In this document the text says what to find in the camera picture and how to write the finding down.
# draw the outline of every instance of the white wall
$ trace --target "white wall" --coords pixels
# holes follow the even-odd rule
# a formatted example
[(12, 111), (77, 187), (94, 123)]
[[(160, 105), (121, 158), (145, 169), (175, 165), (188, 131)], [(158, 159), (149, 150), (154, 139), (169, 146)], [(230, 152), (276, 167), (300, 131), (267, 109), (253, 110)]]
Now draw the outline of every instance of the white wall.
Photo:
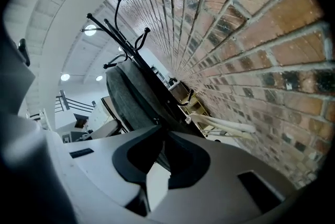
[[(81, 83), (71, 83), (65, 82), (59, 86), (59, 90), (63, 89), (65, 96), (67, 98), (73, 99), (75, 101), (92, 105), (92, 101), (100, 101), (101, 98), (109, 96), (105, 78), (100, 82), (95, 82), (91, 84), (81, 84)], [(90, 113), (87, 113), (82, 110), (72, 109), (74, 113), (90, 116)]]
[(26, 118), (27, 113), (28, 113), (28, 105), (27, 105), (26, 99), (24, 98), (17, 115), (20, 117)]
[(39, 93), (51, 127), (55, 125), (54, 103), (66, 56), (79, 29), (86, 21), (86, 14), (94, 12), (103, 1), (66, 0), (50, 26), (40, 64)]
[(74, 117), (72, 110), (60, 111), (55, 114), (56, 132), (61, 136), (65, 132), (74, 129), (77, 119)]
[(170, 77), (172, 77), (172, 74), (164, 67), (164, 65), (158, 60), (158, 58), (155, 57), (155, 55), (148, 48), (143, 47), (139, 51), (139, 53), (149, 66), (154, 65), (167, 80), (169, 80), (169, 75)]

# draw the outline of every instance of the recessed light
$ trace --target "recessed light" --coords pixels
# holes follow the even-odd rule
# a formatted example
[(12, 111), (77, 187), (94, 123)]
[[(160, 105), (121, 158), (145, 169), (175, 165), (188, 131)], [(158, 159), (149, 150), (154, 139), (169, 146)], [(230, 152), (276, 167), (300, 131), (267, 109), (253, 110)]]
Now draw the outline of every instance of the recessed light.
[[(96, 29), (96, 27), (94, 25), (88, 25), (85, 27), (85, 29)], [(96, 33), (96, 30), (89, 30), (85, 32), (87, 36), (92, 36), (94, 33)]]
[(62, 81), (67, 81), (68, 79), (70, 79), (70, 75), (67, 74), (67, 73), (65, 73), (65, 74), (63, 74), (63, 75), (61, 76), (61, 80), (62, 80)]

